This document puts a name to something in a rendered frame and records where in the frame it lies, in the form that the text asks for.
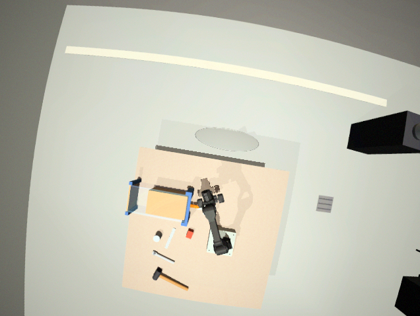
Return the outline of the hammer with black head and wooden handle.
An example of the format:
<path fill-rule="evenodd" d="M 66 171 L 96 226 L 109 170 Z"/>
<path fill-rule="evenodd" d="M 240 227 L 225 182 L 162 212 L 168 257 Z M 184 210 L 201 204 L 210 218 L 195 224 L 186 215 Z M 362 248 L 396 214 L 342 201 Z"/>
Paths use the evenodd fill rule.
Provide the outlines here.
<path fill-rule="evenodd" d="M 171 284 L 174 284 L 175 286 L 178 286 L 180 288 L 182 288 L 183 290 L 187 290 L 188 291 L 188 287 L 182 285 L 181 283 L 177 283 L 176 281 L 167 278 L 166 276 L 161 274 L 162 269 L 161 268 L 157 268 L 156 272 L 153 274 L 153 280 L 156 281 L 159 277 L 162 278 L 163 280 L 166 280 L 168 282 L 170 282 Z"/>

